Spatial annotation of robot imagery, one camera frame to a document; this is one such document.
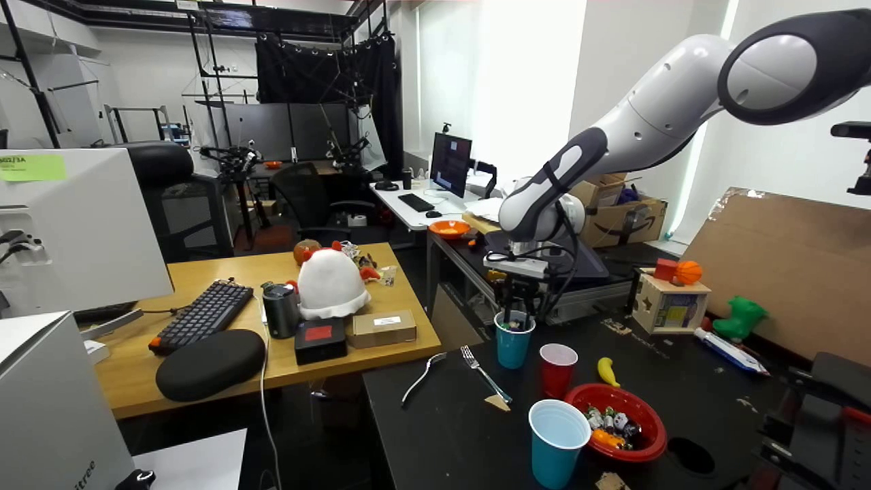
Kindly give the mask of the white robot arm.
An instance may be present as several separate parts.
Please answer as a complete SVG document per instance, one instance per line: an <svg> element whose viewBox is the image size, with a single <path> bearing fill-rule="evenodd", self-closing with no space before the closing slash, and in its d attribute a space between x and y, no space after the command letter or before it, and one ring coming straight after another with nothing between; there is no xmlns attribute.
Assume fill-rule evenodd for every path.
<svg viewBox="0 0 871 490"><path fill-rule="evenodd" d="M748 125L823 115L861 93L869 73L869 9L786 16L744 40L678 40L612 108L505 194L499 208L505 259L541 262L544 274L508 274L501 306L544 317L575 283L582 257L576 239L565 243L572 213L564 208L575 183L661 165L719 111Z"/></svg>

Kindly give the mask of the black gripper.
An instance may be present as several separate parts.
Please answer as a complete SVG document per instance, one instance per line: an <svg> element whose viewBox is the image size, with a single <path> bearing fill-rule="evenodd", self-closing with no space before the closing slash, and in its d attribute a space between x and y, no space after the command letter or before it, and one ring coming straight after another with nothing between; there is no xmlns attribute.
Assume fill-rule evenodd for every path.
<svg viewBox="0 0 871 490"><path fill-rule="evenodd" d="M537 310L537 288L527 278L523 274L508 274L501 285L501 308L504 310L523 310L533 314Z"/></svg>

